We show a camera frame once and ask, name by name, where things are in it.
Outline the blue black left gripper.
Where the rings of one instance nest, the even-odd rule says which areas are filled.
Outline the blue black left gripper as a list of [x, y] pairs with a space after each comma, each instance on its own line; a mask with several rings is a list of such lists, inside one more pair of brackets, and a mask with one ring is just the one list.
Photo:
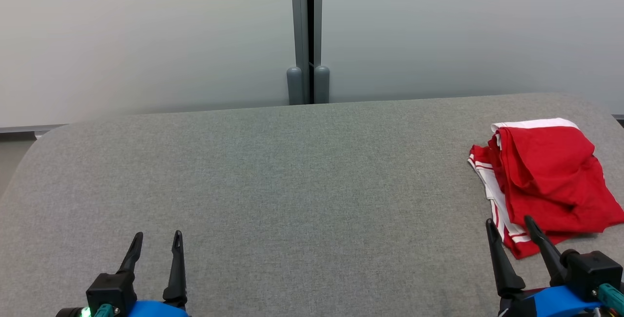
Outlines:
[[[136, 263], [142, 253], [143, 232], [134, 235], [118, 273], [134, 273]], [[129, 313], [122, 313], [111, 304], [103, 304], [95, 311], [89, 307], [63, 308], [57, 317], [189, 317], [185, 307], [188, 302], [186, 269], [183, 248], [183, 234], [176, 230], [172, 247], [172, 263], [169, 282], [163, 290], [163, 303], [157, 301], [138, 301]]]

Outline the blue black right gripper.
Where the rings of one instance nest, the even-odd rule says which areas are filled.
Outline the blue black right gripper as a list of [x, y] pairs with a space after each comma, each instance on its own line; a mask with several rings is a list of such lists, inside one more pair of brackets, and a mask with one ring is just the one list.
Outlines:
[[[560, 251], [533, 217], [526, 215], [524, 220], [529, 237], [544, 260], [549, 283], [565, 284], [566, 268], [560, 263]], [[594, 317], [595, 309], [601, 311], [600, 300], [584, 301], [566, 286], [524, 291], [526, 284], [513, 269], [493, 219], [486, 220], [486, 231], [496, 291], [501, 297], [499, 317]]]

